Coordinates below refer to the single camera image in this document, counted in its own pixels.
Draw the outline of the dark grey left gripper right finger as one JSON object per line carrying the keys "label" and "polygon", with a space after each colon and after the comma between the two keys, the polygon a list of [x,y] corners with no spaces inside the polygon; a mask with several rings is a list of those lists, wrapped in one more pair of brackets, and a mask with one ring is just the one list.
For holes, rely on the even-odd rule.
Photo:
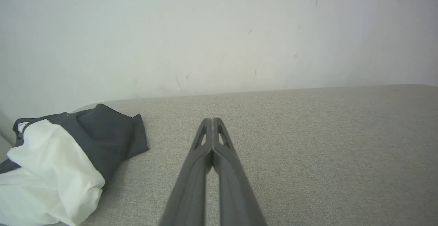
{"label": "dark grey left gripper right finger", "polygon": [[266,226],[267,222],[225,123],[212,121],[212,164],[219,176],[221,226]]}

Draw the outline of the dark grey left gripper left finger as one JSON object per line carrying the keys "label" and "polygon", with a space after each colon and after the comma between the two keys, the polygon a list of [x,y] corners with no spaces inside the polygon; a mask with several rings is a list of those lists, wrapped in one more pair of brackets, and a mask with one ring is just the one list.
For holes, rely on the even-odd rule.
{"label": "dark grey left gripper left finger", "polygon": [[206,175],[211,169],[212,119],[205,118],[195,134],[160,226],[204,226],[206,223]]}

